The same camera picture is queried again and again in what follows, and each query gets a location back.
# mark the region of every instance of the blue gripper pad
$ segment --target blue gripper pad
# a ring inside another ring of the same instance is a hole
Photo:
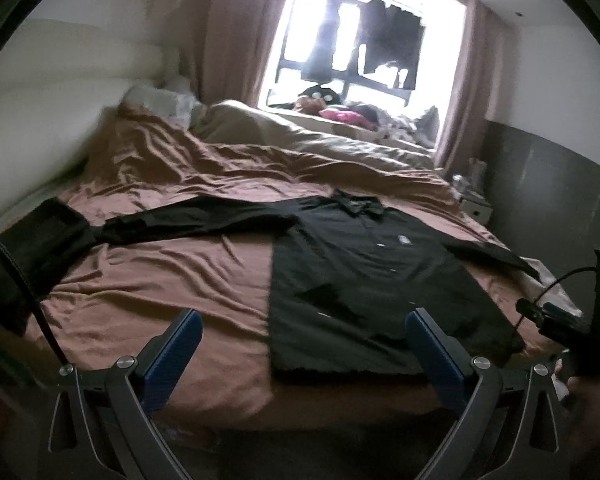
[[[461,415],[475,384],[470,355],[460,343],[445,335],[438,324],[419,308],[405,321],[407,343],[429,378],[442,405]]]
[[[184,310],[138,354],[132,384],[147,416],[165,407],[201,339],[200,314]]]

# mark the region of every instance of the black shirt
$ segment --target black shirt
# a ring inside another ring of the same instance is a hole
[[[337,191],[273,203],[213,196],[112,218],[100,240],[272,232],[269,297],[272,370],[319,374],[419,374],[404,320],[425,307],[471,354],[496,361],[524,348],[510,322],[454,254],[533,273],[510,251],[458,240],[375,197]]]

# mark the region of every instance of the gray wall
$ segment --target gray wall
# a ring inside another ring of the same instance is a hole
[[[493,205],[489,229],[521,256],[542,260],[560,276],[595,263],[600,248],[600,166],[523,130],[490,123],[482,158]],[[593,275],[573,276],[565,289],[590,312]]]

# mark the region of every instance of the black cable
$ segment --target black cable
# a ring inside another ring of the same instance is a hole
[[[566,280],[568,277],[573,276],[574,274],[579,274],[581,272],[589,272],[591,270],[596,270],[595,266],[590,266],[590,267],[578,267],[577,269],[573,269],[570,270],[569,272],[567,272],[565,275],[561,276],[560,278],[558,278],[557,280],[553,280],[539,295],[537,298],[535,298],[531,303],[534,305],[538,304],[538,301],[540,301],[540,299],[546,294],[548,293],[552,288],[554,288],[554,286],[558,285],[560,282],[563,282],[564,280]],[[522,320],[525,319],[525,316],[522,315],[520,316],[520,318],[518,319],[518,322],[514,325],[513,330],[518,330],[518,328],[520,327],[520,324],[522,323]]]
[[[58,344],[58,340],[54,336],[53,332],[51,332],[51,327],[49,323],[46,321],[46,317],[44,312],[42,312],[42,307],[40,307],[40,302],[36,297],[36,293],[33,291],[33,287],[29,283],[29,280],[24,275],[16,261],[11,256],[9,250],[4,246],[4,244],[0,241],[0,263],[4,267],[4,269],[11,276],[13,281],[18,285],[22,295],[24,296],[27,304],[29,305],[29,309],[31,313],[36,318],[38,322],[38,326],[42,331],[42,335],[45,337],[46,342],[49,343],[51,349],[56,354],[56,357],[60,360],[61,364],[68,364],[68,360],[64,355],[64,352],[60,348]]]

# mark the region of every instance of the shirt collar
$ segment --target shirt collar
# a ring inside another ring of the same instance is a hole
[[[336,189],[331,198],[352,216],[358,216],[363,211],[368,211],[375,216],[382,216],[384,212],[384,206],[375,196],[356,196]]]

